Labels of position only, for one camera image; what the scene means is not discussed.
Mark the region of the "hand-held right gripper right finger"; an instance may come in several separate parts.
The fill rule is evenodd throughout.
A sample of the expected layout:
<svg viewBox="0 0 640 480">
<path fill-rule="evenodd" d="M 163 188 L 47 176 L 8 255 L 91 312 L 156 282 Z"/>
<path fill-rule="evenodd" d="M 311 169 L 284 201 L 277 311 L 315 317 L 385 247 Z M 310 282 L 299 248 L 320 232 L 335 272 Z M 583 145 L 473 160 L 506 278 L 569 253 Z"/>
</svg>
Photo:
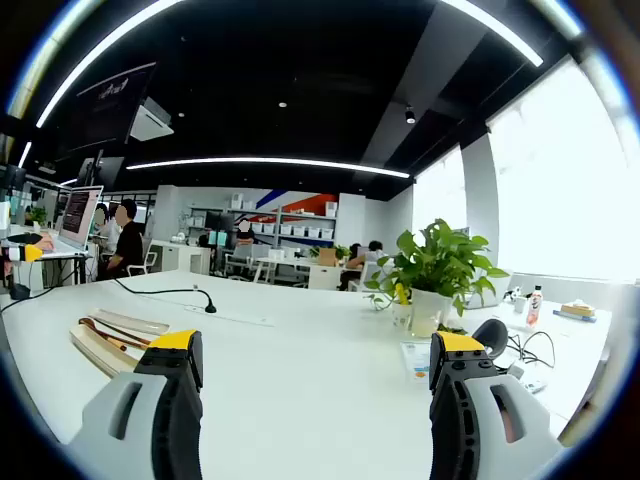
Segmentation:
<svg viewBox="0 0 640 480">
<path fill-rule="evenodd" d="M 476 339 L 432 335 L 432 479 L 536 479 L 563 450 L 546 408 Z"/>
</svg>

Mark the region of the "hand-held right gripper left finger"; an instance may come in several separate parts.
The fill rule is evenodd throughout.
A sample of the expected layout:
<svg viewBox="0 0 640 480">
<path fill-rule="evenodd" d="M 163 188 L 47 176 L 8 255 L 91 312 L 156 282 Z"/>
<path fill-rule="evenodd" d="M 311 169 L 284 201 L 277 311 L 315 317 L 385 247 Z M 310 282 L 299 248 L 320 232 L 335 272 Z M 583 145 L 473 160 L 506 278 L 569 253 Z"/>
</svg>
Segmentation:
<svg viewBox="0 0 640 480">
<path fill-rule="evenodd" d="M 67 455 L 90 479 L 200 479 L 201 332 L 152 341 L 84 407 Z"/>
</svg>

